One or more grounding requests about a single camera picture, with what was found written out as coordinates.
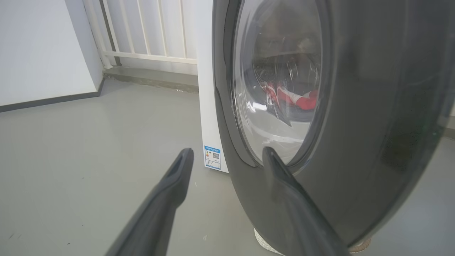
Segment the floor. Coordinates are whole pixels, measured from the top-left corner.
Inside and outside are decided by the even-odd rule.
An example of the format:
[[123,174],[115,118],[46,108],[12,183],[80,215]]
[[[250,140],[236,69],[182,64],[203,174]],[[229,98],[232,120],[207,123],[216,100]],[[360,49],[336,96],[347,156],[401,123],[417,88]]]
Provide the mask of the floor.
[[[168,256],[261,255],[228,174],[203,166],[198,95],[107,80],[101,97],[0,113],[0,255],[103,255],[182,148]],[[455,141],[361,256],[450,255]]]

